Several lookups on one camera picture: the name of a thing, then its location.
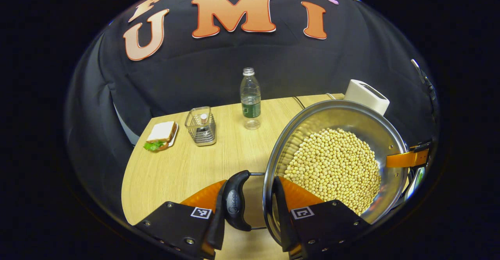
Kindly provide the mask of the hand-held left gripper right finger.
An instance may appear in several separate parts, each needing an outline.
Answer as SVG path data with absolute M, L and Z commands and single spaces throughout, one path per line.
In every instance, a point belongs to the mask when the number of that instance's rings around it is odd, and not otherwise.
M 338 260 L 371 228 L 341 201 L 323 201 L 283 177 L 274 178 L 272 193 L 281 247 L 291 260 Z

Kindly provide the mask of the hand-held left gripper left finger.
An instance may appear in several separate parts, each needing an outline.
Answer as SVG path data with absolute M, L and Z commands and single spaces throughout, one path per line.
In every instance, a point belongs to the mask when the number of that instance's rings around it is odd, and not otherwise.
M 166 201 L 134 227 L 183 260 L 213 260 L 223 246 L 226 182 L 213 183 L 180 203 Z

